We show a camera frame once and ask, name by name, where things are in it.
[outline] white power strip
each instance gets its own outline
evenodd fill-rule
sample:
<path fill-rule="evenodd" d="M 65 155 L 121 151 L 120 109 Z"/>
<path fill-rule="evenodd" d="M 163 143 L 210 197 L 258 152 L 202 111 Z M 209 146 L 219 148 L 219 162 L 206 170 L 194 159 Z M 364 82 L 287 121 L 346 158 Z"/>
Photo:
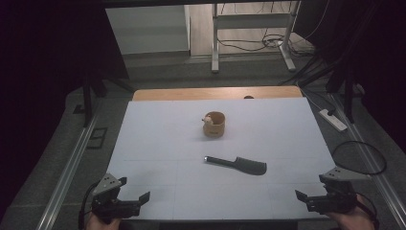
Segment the white power strip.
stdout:
<path fill-rule="evenodd" d="M 319 112 L 319 114 L 322 115 L 322 117 L 325 118 L 338 131 L 342 132 L 347 129 L 347 126 L 338 120 L 334 115 L 328 116 L 328 110 L 323 109 Z"/>

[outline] brown container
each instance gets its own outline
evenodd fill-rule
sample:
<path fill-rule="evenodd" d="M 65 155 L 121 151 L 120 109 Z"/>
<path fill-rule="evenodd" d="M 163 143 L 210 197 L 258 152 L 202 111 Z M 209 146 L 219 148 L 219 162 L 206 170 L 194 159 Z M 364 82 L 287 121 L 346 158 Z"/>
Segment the brown container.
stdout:
<path fill-rule="evenodd" d="M 221 137 L 224 134 L 224 128 L 226 124 L 226 117 L 221 112 L 212 111 L 206 114 L 205 117 L 210 116 L 213 124 L 205 123 L 203 126 L 203 132 L 208 137 Z"/>

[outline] human hand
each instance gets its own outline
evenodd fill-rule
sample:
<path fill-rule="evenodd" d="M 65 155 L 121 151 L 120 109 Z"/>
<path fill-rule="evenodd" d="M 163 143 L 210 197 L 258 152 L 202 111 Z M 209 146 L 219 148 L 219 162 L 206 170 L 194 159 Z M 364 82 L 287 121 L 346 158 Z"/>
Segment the human hand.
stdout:
<path fill-rule="evenodd" d="M 364 203 L 360 195 L 357 199 Z M 326 213 L 326 216 L 335 220 L 342 230 L 374 230 L 370 216 L 358 207 L 346 214 Z"/>
<path fill-rule="evenodd" d="M 87 220 L 86 230 L 118 230 L 120 226 L 120 218 L 113 218 L 109 224 L 103 222 L 98 216 L 90 213 L 89 220 Z"/>

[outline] knife handle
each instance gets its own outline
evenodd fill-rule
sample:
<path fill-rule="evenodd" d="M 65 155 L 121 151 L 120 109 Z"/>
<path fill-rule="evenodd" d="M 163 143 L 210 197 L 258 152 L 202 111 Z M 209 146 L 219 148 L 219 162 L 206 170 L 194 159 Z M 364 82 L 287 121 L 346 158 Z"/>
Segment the knife handle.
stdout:
<path fill-rule="evenodd" d="M 222 165 L 222 166 L 227 166 L 227 167 L 232 167 L 232 168 L 235 166 L 234 162 L 232 162 L 232 161 L 226 161 L 226 160 L 214 158 L 211 156 L 205 156 L 204 161 L 208 162 L 208 163 L 214 163 L 217 165 Z"/>

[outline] white tabletop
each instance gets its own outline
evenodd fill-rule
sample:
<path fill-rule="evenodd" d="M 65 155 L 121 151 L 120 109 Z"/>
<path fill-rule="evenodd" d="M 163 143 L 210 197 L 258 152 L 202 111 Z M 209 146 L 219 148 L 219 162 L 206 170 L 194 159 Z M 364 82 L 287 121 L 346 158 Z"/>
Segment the white tabletop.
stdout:
<path fill-rule="evenodd" d="M 226 116 L 206 137 L 201 119 Z M 204 163 L 209 155 L 265 162 L 264 175 Z M 130 102 L 108 171 L 126 176 L 121 200 L 151 191 L 135 219 L 314 219 L 295 190 L 324 196 L 319 174 L 334 167 L 306 98 Z"/>

